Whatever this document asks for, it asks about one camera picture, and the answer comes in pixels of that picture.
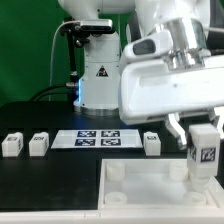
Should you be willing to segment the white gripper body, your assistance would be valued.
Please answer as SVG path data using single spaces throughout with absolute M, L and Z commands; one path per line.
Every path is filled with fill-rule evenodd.
M 219 106 L 224 106 L 224 56 L 206 58 L 196 69 L 171 71 L 163 60 L 149 60 L 122 72 L 119 115 L 127 125 Z

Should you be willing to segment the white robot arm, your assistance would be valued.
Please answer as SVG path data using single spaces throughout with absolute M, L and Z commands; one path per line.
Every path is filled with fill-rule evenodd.
M 58 0 L 73 17 L 85 72 L 75 107 L 126 124 L 162 120 L 181 146 L 182 117 L 206 114 L 224 139 L 220 0 Z

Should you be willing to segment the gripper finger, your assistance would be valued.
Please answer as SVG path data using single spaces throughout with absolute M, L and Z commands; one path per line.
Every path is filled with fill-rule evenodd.
M 224 107 L 214 107 L 209 111 L 209 119 L 216 127 L 220 138 L 224 139 Z
M 185 130 L 179 124 L 179 114 L 172 113 L 165 117 L 165 126 L 167 130 L 176 138 L 179 149 L 184 150 L 187 147 Z

